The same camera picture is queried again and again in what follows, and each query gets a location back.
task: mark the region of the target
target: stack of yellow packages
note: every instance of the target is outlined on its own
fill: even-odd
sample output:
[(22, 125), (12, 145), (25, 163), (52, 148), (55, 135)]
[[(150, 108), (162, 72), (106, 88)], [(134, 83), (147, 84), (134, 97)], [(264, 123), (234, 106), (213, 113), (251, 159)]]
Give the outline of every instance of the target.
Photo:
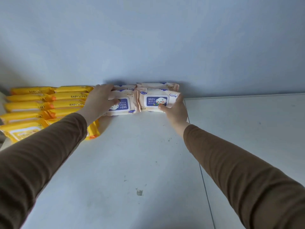
[[(20, 141), (78, 111), (92, 90), (90, 86), (12, 88), (12, 96), (6, 97), (10, 102), (4, 104), (8, 113), (0, 116), (4, 123), (0, 131), (13, 143)], [(99, 135), (95, 121), (88, 127), (86, 139)]]

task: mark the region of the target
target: person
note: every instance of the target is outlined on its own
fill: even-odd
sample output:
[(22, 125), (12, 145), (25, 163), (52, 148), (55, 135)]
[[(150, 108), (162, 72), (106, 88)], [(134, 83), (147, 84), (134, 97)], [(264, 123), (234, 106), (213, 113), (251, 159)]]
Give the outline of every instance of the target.
[[(20, 228), (54, 173), (87, 135), (87, 126), (119, 100), (97, 85), (85, 106), (0, 153), (0, 228)], [(180, 95), (158, 106), (246, 228), (304, 228), (305, 188), (279, 169), (187, 122)]]

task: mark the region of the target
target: blue label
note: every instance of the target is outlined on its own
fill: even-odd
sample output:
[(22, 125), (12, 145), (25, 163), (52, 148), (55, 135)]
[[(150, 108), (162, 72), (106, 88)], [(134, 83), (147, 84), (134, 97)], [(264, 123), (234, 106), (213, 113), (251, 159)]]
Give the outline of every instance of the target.
[(117, 111), (117, 110), (127, 110), (128, 107), (128, 100), (127, 99), (120, 99), (120, 103), (113, 105), (109, 111)]
[(163, 105), (166, 106), (166, 104), (167, 104), (167, 97), (148, 96), (146, 98), (146, 105), (147, 106), (158, 106), (159, 104), (163, 104)]

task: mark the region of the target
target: cartoon animal face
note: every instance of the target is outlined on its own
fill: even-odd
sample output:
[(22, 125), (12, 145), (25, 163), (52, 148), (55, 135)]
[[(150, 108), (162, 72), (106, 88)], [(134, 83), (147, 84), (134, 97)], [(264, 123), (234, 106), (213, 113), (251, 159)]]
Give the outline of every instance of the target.
[(116, 110), (118, 107), (119, 107), (119, 104), (115, 104), (115, 105), (113, 105), (110, 109), (111, 109), (111, 110)]
[(160, 97), (158, 99), (156, 99), (156, 103), (157, 104), (165, 104), (166, 103), (166, 99), (163, 97)]

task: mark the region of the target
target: dark spot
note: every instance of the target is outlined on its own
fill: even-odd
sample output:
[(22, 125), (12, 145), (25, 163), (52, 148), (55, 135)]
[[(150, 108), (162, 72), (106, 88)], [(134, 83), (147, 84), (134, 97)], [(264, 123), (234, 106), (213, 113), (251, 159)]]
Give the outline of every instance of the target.
[(142, 195), (143, 195), (143, 191), (137, 190), (137, 195), (138, 195), (138, 196), (142, 196)]

